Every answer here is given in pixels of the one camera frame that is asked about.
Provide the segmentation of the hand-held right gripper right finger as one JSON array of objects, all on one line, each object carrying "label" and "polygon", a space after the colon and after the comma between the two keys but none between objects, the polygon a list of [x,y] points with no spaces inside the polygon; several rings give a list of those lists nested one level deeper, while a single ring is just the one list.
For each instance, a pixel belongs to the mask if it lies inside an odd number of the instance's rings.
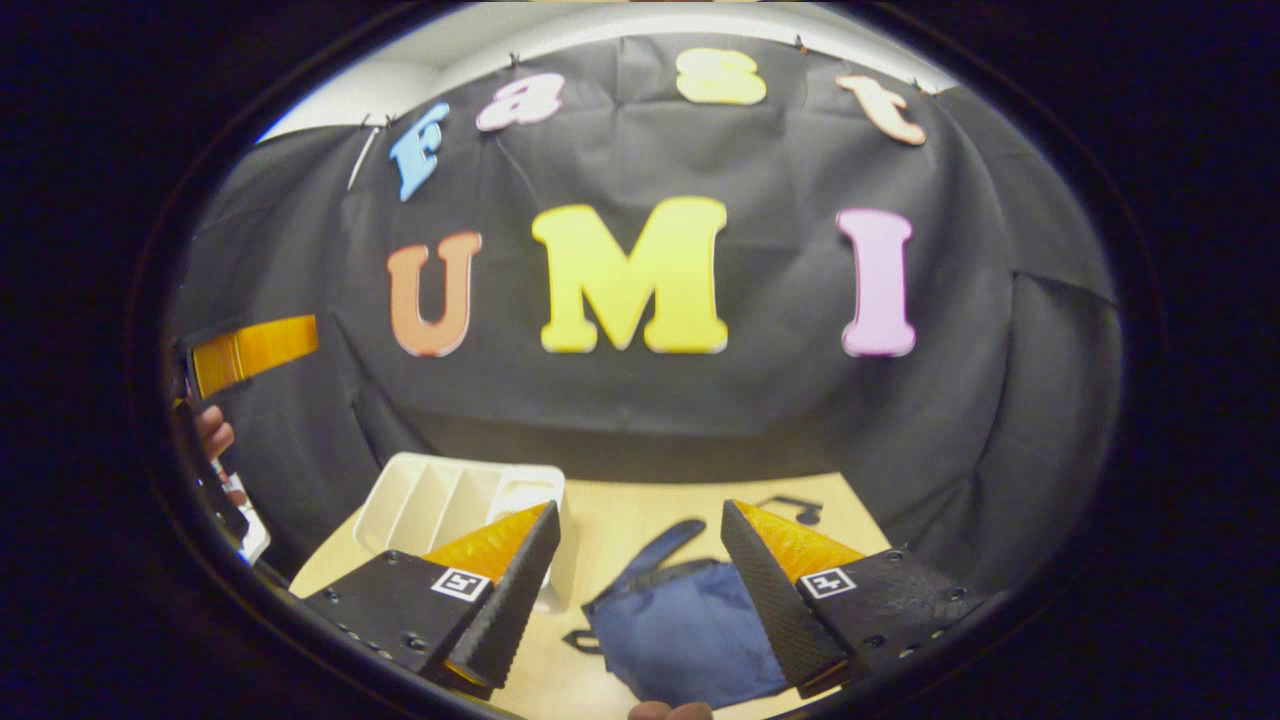
[{"label": "hand-held right gripper right finger", "polygon": [[906,550],[863,553],[736,498],[719,536],[803,698],[923,664],[987,602]]}]

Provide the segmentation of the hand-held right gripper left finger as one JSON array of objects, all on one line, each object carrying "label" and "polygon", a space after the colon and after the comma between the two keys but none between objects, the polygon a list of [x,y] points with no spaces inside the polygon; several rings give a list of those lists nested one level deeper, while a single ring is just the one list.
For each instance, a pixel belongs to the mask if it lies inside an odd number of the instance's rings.
[{"label": "hand-held right gripper left finger", "polygon": [[302,605],[374,657],[489,700],[506,685],[559,543],[550,500],[425,555],[384,551]]}]

